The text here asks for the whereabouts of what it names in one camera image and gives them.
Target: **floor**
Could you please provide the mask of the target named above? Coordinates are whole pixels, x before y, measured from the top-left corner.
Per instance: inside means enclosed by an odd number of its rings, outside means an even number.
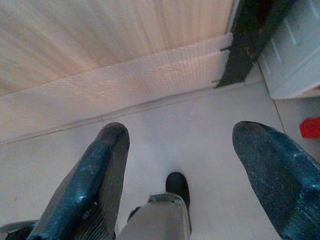
[[[280,240],[232,146],[233,126],[256,121],[284,131],[259,71],[246,84],[200,91],[179,100],[0,146],[0,225],[38,219],[64,176],[103,125],[120,122],[130,151],[117,228],[167,175],[185,174],[192,239]]]

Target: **white panel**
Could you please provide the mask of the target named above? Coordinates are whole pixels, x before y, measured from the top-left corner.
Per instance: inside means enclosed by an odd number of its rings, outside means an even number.
[[[233,0],[1,0],[0,95],[226,34]]]
[[[0,141],[169,95],[214,87],[232,35],[137,58],[0,97]]]
[[[298,0],[265,47],[259,62],[274,99],[301,97],[320,85],[319,0]]]

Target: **black shoe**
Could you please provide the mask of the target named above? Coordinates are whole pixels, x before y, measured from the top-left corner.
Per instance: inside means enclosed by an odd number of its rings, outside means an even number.
[[[190,221],[190,214],[189,214],[190,194],[189,194],[189,187],[188,187],[188,182],[186,177],[180,172],[170,173],[169,176],[166,178],[165,191],[168,193],[177,194],[183,199],[188,212],[190,234],[191,234],[192,228],[191,228],[191,221]]]

